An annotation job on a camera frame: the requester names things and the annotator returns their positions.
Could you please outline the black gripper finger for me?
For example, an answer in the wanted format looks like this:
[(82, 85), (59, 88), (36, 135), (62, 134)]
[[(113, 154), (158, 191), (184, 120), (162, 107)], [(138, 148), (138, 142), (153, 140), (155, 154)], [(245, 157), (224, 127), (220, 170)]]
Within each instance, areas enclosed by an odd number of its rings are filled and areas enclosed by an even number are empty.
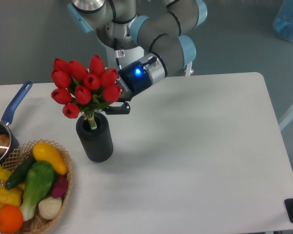
[(107, 106), (104, 108), (104, 112), (107, 115), (128, 115), (130, 113), (130, 105), (128, 101), (125, 101), (120, 106)]

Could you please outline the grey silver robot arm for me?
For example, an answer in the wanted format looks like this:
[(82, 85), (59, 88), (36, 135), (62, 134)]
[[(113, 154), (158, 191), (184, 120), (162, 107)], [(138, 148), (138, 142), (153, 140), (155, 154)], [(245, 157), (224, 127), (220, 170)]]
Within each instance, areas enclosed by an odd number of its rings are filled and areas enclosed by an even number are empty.
[(157, 19), (140, 16), (133, 0), (72, 0), (67, 9), (84, 32), (95, 31), (106, 49), (108, 65), (118, 69), (121, 106), (103, 108), (108, 115), (128, 114), (131, 99), (180, 69), (191, 73), (196, 57), (186, 35), (207, 18), (201, 0), (166, 0)]

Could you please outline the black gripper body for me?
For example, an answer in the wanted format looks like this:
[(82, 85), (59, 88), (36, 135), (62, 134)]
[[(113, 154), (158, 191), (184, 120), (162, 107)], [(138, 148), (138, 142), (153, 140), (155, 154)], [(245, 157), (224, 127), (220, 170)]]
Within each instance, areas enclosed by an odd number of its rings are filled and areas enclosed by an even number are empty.
[(151, 78), (140, 61), (135, 61), (118, 71), (117, 84), (124, 94), (119, 101), (131, 101), (131, 99), (148, 89), (152, 85)]

